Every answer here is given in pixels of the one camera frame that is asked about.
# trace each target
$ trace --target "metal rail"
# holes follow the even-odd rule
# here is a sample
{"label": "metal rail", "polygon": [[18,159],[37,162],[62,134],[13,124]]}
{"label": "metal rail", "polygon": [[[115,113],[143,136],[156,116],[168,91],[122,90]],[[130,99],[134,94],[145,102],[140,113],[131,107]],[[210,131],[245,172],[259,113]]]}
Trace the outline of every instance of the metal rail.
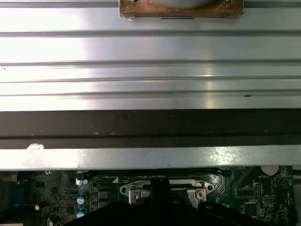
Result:
{"label": "metal rail", "polygon": [[298,165],[300,145],[0,150],[0,170],[139,170]]}
{"label": "metal rail", "polygon": [[115,0],[0,0],[0,20],[0,111],[301,107],[299,0],[133,21]]}

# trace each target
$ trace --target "electrolytic capacitor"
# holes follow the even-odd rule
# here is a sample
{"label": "electrolytic capacitor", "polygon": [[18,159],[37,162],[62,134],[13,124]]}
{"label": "electrolytic capacitor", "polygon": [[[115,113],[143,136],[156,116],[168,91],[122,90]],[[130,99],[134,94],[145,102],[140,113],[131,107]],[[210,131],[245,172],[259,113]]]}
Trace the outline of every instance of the electrolytic capacitor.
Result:
{"label": "electrolytic capacitor", "polygon": [[87,200],[87,195],[85,193],[82,193],[76,200],[78,205],[82,205]]}
{"label": "electrolytic capacitor", "polygon": [[61,221],[61,216],[56,215],[49,221],[48,226],[55,226],[60,221]]}
{"label": "electrolytic capacitor", "polygon": [[77,218],[81,218],[83,216],[85,216],[86,214],[88,214],[88,210],[86,208],[81,208],[78,213],[76,214]]}
{"label": "electrolytic capacitor", "polygon": [[38,205],[35,205],[34,209],[36,211],[39,211],[39,210],[43,209],[46,206],[47,206],[47,201],[44,200],[44,201],[40,202]]}

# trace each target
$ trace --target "microchip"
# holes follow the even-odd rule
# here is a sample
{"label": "microchip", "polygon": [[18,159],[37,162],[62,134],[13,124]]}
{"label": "microchip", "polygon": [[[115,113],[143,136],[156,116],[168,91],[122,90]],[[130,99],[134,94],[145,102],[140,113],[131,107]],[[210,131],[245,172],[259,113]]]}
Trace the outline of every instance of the microchip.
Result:
{"label": "microchip", "polygon": [[44,181],[38,181],[36,187],[45,187]]}
{"label": "microchip", "polygon": [[69,178],[69,183],[70,184],[75,184],[76,179],[75,178]]}
{"label": "microchip", "polygon": [[257,216],[257,203],[245,203],[245,214],[251,217]]}
{"label": "microchip", "polygon": [[237,198],[254,198],[254,190],[239,188],[237,189]]}
{"label": "microchip", "polygon": [[58,211],[59,211],[59,207],[58,207],[58,206],[54,206],[54,207],[52,208],[52,210],[53,210],[54,212],[58,212]]}
{"label": "microchip", "polygon": [[102,207],[104,207],[108,204],[109,204],[108,200],[101,200],[101,201],[98,202],[98,208],[102,208]]}
{"label": "microchip", "polygon": [[99,199],[108,199],[109,198],[109,191],[99,191],[98,192]]}
{"label": "microchip", "polygon": [[58,194],[58,187],[52,187],[51,188],[51,193],[52,194]]}
{"label": "microchip", "polygon": [[66,212],[67,212],[67,214],[74,214],[74,207],[73,206],[67,206]]}

